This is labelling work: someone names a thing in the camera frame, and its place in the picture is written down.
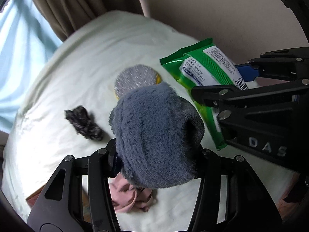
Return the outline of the black patterned scrunchie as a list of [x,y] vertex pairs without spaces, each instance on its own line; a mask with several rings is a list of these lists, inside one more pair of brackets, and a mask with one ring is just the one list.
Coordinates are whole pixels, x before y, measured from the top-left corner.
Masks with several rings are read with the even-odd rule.
[[74,127],[77,134],[89,140],[101,141],[104,138],[104,131],[94,122],[85,107],[77,106],[72,110],[65,110],[65,119]]

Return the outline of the yellow grey round sponge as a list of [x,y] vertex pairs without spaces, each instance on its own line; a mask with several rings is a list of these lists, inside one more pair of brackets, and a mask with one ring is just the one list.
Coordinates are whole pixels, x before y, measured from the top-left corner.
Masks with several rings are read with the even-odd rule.
[[139,87],[159,84],[162,81],[159,73],[149,66],[138,64],[124,69],[114,83],[115,96],[119,100],[128,92]]

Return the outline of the pink cloth garment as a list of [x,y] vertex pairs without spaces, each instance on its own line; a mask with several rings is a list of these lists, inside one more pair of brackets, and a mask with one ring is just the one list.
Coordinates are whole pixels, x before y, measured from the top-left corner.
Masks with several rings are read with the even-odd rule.
[[157,202],[153,190],[130,184],[121,173],[109,183],[116,213],[147,212]]

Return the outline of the light green bed sheet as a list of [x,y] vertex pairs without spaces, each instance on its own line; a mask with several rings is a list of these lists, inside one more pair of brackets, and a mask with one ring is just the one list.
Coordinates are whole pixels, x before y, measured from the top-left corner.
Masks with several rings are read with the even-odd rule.
[[[27,220],[26,198],[45,185],[65,156],[91,155],[114,137],[108,117],[116,106],[114,81],[124,69],[144,64],[191,104],[186,89],[160,65],[159,59],[197,43],[157,20],[127,12],[108,12],[80,28],[54,53],[24,99],[4,148],[2,191],[16,213]],[[65,110],[84,106],[104,130],[95,142],[78,135],[65,120]],[[225,157],[243,155],[275,204],[287,191],[294,172],[233,147]],[[200,179],[157,191],[148,212],[118,213],[123,230],[186,230]]]

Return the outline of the light blue window cloth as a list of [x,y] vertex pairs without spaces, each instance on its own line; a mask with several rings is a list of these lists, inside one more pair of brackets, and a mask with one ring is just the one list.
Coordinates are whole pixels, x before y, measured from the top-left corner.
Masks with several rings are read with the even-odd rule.
[[62,44],[32,0],[9,0],[1,12],[1,131],[10,133],[34,80]]

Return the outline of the green wet wipes pack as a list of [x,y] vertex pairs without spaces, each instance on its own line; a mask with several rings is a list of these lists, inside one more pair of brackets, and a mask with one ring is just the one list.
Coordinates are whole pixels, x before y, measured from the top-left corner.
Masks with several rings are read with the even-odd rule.
[[190,97],[195,86],[234,85],[240,90],[248,86],[232,62],[212,38],[179,49],[160,59],[160,64],[186,88]]

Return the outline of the grey fluffy plush item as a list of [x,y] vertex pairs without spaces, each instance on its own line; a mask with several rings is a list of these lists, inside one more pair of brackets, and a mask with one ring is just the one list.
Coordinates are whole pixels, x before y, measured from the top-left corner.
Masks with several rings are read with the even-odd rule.
[[162,189],[198,177],[203,120],[166,82],[121,97],[109,124],[123,164],[121,173],[132,185]]

